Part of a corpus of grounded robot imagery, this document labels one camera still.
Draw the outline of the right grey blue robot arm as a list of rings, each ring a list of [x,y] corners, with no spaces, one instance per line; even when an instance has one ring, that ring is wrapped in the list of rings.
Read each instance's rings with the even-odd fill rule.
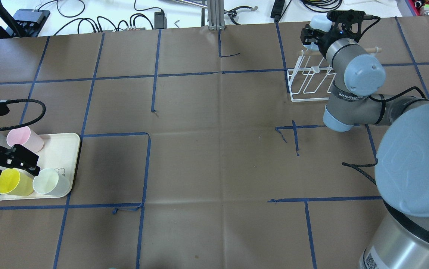
[[[376,94],[385,70],[346,26],[306,25],[301,41],[316,44],[339,74],[323,121],[346,132],[354,124],[386,126],[375,157],[374,176],[387,214],[363,250],[360,269],[429,269],[429,99]]]

